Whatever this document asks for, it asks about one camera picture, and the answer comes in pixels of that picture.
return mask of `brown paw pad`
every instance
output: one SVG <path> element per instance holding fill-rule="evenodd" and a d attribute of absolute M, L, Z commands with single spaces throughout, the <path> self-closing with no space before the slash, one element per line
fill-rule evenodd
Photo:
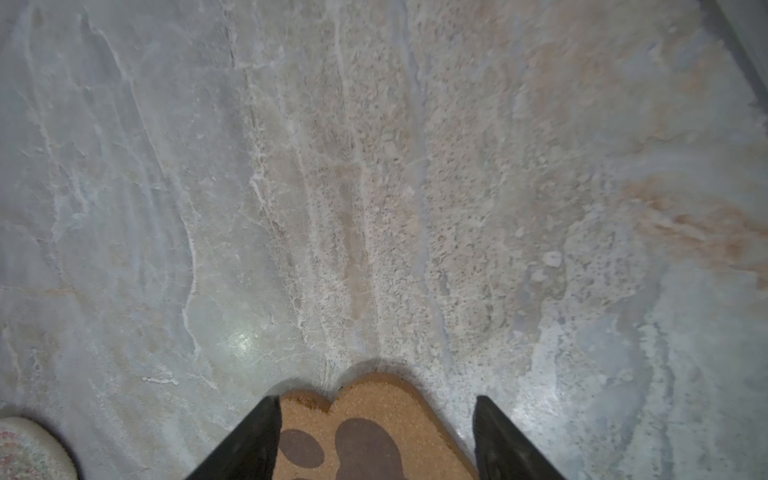
<path fill-rule="evenodd" d="M 475 480 L 470 461 L 416 389 L 376 373 L 332 404 L 313 392 L 280 399 L 274 480 Z"/>

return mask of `gray marble surface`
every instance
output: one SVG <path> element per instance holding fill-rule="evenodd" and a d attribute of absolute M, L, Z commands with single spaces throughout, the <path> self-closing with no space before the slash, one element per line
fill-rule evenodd
<path fill-rule="evenodd" d="M 370 369 L 571 480 L 768 476 L 766 117 L 689 0 L 7 0 L 0 399 L 183 478 Z"/>

